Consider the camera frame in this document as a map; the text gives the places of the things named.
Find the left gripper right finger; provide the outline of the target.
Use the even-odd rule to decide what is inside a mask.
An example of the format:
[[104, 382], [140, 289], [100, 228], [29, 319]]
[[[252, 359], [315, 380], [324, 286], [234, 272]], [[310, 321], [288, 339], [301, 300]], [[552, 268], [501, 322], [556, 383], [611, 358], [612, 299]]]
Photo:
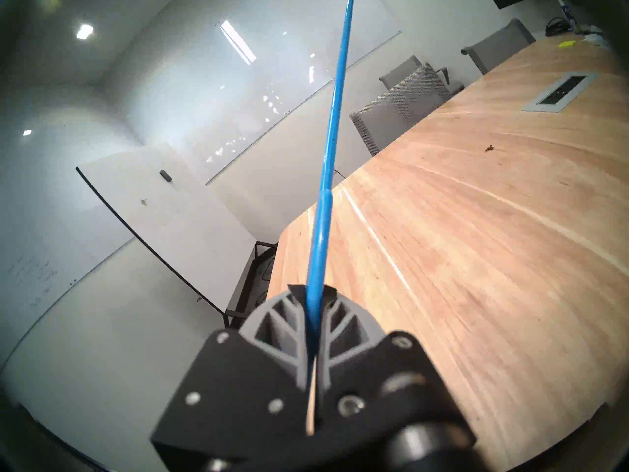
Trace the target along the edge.
[[325, 286], [316, 374], [318, 445], [379, 445], [438, 433], [438, 371], [418, 340]]

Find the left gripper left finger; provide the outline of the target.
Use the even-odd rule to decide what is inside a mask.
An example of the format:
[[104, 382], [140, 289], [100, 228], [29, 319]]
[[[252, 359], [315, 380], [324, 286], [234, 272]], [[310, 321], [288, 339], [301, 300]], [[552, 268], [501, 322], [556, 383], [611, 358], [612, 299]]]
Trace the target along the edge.
[[252, 459], [307, 438], [304, 286], [213, 332], [161, 415], [161, 459]]

